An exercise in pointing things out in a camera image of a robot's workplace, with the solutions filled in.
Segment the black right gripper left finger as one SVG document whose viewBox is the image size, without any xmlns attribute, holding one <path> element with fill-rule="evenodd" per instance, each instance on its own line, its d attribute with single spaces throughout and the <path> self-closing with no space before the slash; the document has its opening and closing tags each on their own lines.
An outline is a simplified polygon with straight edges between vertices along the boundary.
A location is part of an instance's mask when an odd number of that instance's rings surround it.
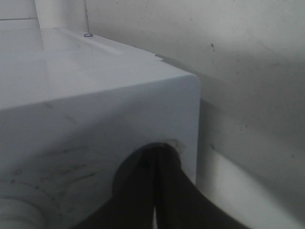
<svg viewBox="0 0 305 229">
<path fill-rule="evenodd" d="M 137 164 L 112 198 L 75 229 L 151 229 L 157 144 L 139 148 Z"/>
</svg>

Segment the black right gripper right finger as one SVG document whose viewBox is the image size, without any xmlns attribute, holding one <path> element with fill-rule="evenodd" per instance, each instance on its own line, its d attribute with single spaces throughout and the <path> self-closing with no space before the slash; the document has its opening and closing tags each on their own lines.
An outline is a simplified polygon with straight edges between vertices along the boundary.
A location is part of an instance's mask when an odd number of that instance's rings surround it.
<svg viewBox="0 0 305 229">
<path fill-rule="evenodd" d="M 245 229 L 218 208 L 191 182 L 176 150 L 168 144 L 153 147 L 155 209 L 159 229 Z"/>
</svg>

